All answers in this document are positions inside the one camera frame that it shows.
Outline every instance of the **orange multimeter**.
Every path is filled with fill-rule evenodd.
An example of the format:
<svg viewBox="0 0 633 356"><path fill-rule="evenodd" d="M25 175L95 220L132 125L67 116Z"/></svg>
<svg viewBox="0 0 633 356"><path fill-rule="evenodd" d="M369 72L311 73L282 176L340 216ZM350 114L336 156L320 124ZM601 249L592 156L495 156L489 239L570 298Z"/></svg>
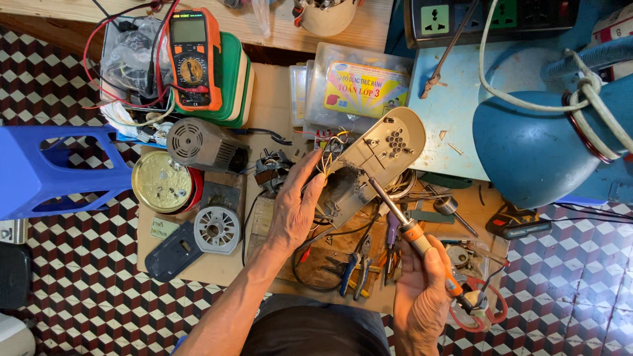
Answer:
<svg viewBox="0 0 633 356"><path fill-rule="evenodd" d="M219 110L222 94L213 80L213 47L221 51L217 20L206 8L176 10L167 26L176 103L185 111Z"/></svg>

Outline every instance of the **checkered tile floor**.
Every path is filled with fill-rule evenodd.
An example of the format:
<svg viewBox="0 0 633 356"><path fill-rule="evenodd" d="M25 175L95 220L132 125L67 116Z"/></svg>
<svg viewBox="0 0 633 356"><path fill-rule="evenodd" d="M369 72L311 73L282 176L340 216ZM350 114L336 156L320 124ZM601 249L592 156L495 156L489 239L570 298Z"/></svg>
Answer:
<svg viewBox="0 0 633 356"><path fill-rule="evenodd" d="M0 113L8 125L101 125L99 101L76 56L0 28ZM69 139L71 162L104 168L84 139ZM130 163L137 146L118 144ZM75 196L91 199L93 196ZM222 287L174 279L159 283L136 265L137 200L131 191L101 212L31 219L28 305L5 311L35 320L41 354L167 355ZM631 214L624 205L605 206ZM552 219L583 212L548 206ZM488 333L447 326L444 355L628 355L633 353L633 226L595 220L555 223L550 234L514 241L501 281L510 311ZM385 331L393 345L391 316Z"/></svg>

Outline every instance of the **green plastic container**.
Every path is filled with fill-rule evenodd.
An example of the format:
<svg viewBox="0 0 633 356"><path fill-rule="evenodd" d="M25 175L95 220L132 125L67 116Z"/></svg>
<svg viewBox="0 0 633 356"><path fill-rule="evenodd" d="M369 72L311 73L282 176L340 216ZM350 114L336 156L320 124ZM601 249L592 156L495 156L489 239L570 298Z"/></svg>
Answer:
<svg viewBox="0 0 633 356"><path fill-rule="evenodd" d="M231 129L242 127L248 121L248 114L251 111L251 98L253 95L253 83L255 82L255 71L251 70L251 60L248 59L246 67L246 83L244 83L244 95L242 96L242 110L239 116L232 121L214 121L204 117L200 117L205 121L212 122L220 126L226 126Z"/></svg>
<svg viewBox="0 0 633 356"><path fill-rule="evenodd" d="M222 45L221 53L217 48L213 48L213 74L215 85L222 93L222 106L217 111L185 111L180 107L176 107L176 111L214 124L233 127L236 124L234 121L238 121L242 116L250 59L242 50L242 44L235 35L220 32L220 44Z"/></svg>

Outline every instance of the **dark shirt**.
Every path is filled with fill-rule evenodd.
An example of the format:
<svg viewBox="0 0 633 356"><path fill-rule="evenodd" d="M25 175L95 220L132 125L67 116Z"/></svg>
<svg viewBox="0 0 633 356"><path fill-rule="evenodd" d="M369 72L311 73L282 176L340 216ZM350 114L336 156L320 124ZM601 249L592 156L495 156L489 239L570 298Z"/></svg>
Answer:
<svg viewBox="0 0 633 356"><path fill-rule="evenodd" d="M243 356L390 356L376 335L333 310L290 307L258 320Z"/></svg>

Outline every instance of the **purple-handled screwdriver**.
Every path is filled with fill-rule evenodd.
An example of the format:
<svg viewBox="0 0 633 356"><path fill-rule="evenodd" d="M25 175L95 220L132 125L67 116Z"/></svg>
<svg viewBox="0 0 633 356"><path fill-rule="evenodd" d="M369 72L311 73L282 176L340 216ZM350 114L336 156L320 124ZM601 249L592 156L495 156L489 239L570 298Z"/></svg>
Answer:
<svg viewBox="0 0 633 356"><path fill-rule="evenodd" d="M385 286L389 282L389 275L394 268L394 245L398 236L398 225L400 221L391 212L387 213L387 263L385 264Z"/></svg>

